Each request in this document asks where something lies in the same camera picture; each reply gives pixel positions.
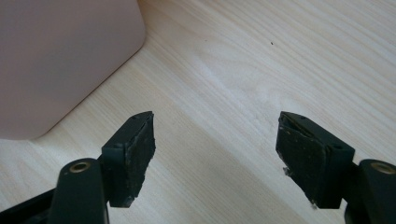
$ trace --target table surface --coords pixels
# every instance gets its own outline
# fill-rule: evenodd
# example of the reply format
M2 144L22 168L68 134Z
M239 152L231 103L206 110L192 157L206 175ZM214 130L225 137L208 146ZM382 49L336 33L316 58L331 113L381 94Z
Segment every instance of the table surface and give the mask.
M396 2L141 0L141 50L50 132L0 140L0 210L54 188L152 110L156 154L111 223L344 223L314 209L277 156L280 111L396 163Z

